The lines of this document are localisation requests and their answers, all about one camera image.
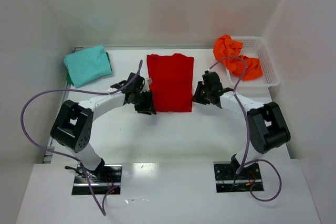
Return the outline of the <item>red t shirt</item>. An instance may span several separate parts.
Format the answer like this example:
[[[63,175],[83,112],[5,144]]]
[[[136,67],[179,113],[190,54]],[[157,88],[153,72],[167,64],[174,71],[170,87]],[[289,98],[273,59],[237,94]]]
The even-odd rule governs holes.
[[[191,112],[194,57],[147,55],[154,107],[158,112]]]

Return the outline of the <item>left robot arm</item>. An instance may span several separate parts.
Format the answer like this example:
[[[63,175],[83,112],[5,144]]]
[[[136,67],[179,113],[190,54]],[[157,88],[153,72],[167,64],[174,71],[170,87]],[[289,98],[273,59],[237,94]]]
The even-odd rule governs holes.
[[[155,114],[150,83],[150,78],[145,79],[132,72],[127,80],[111,85],[104,95],[80,102],[65,101],[51,128],[51,137],[70,150],[94,177],[106,177],[108,171],[104,167],[105,162],[89,143],[93,122],[126,104],[133,104],[140,114]]]

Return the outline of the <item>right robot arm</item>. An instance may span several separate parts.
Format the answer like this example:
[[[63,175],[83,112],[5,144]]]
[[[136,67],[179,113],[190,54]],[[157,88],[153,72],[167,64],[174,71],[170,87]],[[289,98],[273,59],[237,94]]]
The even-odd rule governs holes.
[[[212,104],[244,118],[247,143],[244,150],[234,154],[230,161],[236,174],[260,161],[270,150],[290,141],[287,123],[276,102],[261,103],[237,93],[232,88],[224,88],[215,72],[205,71],[202,78],[197,83],[193,102]]]

